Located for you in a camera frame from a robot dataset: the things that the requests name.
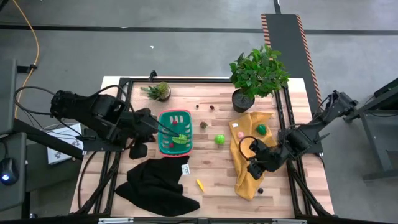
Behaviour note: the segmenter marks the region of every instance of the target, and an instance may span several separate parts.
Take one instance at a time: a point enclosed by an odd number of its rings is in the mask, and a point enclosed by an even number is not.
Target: potted plant
[[[232,94],[232,103],[236,112],[242,113],[254,104],[254,97],[265,97],[280,88],[287,87],[289,74],[284,64],[278,60],[281,53],[267,45],[253,49],[245,57],[242,53],[231,63],[231,81],[237,89]]]
[[[168,100],[172,93],[171,88],[166,82],[160,82],[158,85],[148,86],[148,88],[141,87],[141,90],[147,92],[149,98],[161,102]]]

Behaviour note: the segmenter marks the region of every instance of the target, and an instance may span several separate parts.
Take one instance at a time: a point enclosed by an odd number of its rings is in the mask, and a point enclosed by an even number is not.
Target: yellow cloth
[[[246,200],[252,200],[257,188],[260,186],[262,180],[264,179],[264,174],[258,180],[254,180],[252,175],[248,173],[247,166],[249,162],[244,159],[244,157],[239,152],[239,138],[238,132],[243,132],[244,136],[254,136],[260,139],[267,146],[275,146],[277,143],[272,138],[272,133],[267,126],[267,121],[271,117],[270,113],[262,112],[252,112],[243,114],[242,117],[235,121],[229,122],[229,128],[232,132],[231,139],[231,153],[234,159],[234,165],[236,169],[236,174],[238,175],[235,184],[235,192],[245,198]],[[264,124],[267,127],[267,134],[265,136],[260,135],[256,128],[259,124]],[[254,152],[249,149],[250,143],[253,142],[252,138],[246,138],[243,140],[241,149],[246,157],[254,156]]]

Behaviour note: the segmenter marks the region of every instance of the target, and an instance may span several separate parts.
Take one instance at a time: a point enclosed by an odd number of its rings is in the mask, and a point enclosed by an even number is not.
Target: black towel
[[[200,208],[197,201],[182,195],[178,184],[181,165],[189,156],[148,159],[127,172],[127,182],[116,193],[134,205],[163,216],[177,216]]]

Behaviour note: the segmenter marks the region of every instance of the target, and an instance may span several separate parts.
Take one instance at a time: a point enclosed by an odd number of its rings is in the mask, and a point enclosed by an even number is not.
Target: orange cable
[[[12,1],[14,2],[15,6],[18,8],[19,12],[20,12],[20,13],[22,14],[22,16],[24,17],[24,19],[25,19],[27,25],[29,26],[30,30],[32,31],[33,37],[35,38],[36,47],[37,47],[37,52],[36,52],[35,62],[34,62],[33,64],[34,64],[34,65],[37,65],[37,61],[39,60],[39,54],[40,54],[40,45],[39,45],[39,41],[37,40],[37,36],[36,36],[35,30],[33,30],[32,25],[30,24],[29,20],[26,18],[25,14],[24,14],[24,11],[22,11],[22,9],[19,7],[19,5],[18,5],[18,3],[16,2],[16,0],[12,0]],[[29,72],[28,76],[26,77],[24,83],[22,84],[22,87],[26,85],[27,81],[28,81],[29,78],[32,76],[33,71],[34,71],[34,68],[30,68],[30,72]],[[17,101],[18,101],[18,102],[19,102],[19,100],[21,99],[22,92],[23,92],[23,90],[19,92],[19,95],[18,95],[18,98],[17,98]],[[16,107],[16,109],[15,109],[15,114],[14,114],[14,117],[15,117],[15,118],[17,118],[17,113],[18,113],[18,107]]]

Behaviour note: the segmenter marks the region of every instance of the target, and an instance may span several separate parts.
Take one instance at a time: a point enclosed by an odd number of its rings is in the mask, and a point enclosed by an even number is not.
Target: black plant pot
[[[238,89],[232,94],[232,104],[236,112],[243,113],[253,106],[254,99],[251,100],[244,96],[243,93],[241,93],[241,89]]]
[[[165,101],[167,101],[170,98],[171,95],[172,95],[172,89],[169,87],[169,95],[166,98],[163,98],[163,99],[159,98],[157,100],[160,101],[160,102],[165,102]]]

